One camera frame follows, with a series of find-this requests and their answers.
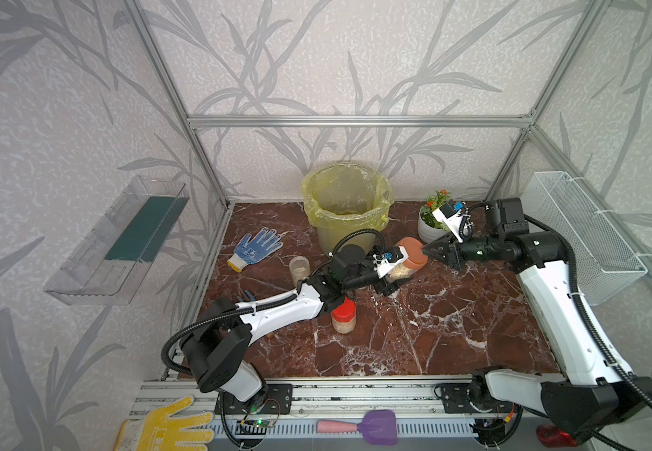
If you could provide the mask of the brown jar lid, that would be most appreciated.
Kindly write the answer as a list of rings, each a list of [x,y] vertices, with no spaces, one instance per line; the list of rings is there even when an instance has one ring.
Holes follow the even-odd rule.
[[[410,270],[419,271],[428,263],[429,258],[423,253],[424,244],[420,240],[406,237],[401,239],[397,245],[405,249],[407,257],[403,265]]]

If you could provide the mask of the brown-lidded oatmeal jar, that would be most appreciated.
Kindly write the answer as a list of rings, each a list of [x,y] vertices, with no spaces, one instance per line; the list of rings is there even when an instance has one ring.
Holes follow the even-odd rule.
[[[385,280],[389,283],[394,283],[397,280],[408,279],[422,268],[422,264],[414,263],[410,259],[404,259],[401,263],[391,269],[388,274],[386,274]]]

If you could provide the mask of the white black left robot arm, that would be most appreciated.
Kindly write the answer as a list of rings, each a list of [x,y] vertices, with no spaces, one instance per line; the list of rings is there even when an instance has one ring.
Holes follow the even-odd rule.
[[[250,411],[268,398],[268,385],[244,357],[255,342],[300,321],[330,314],[356,289],[375,286],[408,259],[401,245],[388,247],[380,231],[350,233],[330,258],[291,291],[234,304],[220,299],[199,321],[168,338],[161,359],[177,373],[190,375],[203,393],[230,395]]]

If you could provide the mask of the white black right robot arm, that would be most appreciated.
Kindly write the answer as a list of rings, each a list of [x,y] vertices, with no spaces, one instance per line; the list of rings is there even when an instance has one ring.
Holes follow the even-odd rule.
[[[517,415],[543,415],[557,431],[581,445],[596,439],[615,449],[602,428],[622,423],[644,408],[652,411],[652,379],[638,377],[616,351],[592,313],[578,283],[576,253],[556,230],[526,215],[516,197],[480,203],[488,234],[474,235],[471,208],[427,204],[427,214],[450,233],[424,253],[461,270],[468,261],[510,264],[540,329],[555,355],[557,378],[484,368],[472,376],[466,396],[487,412],[498,402]]]

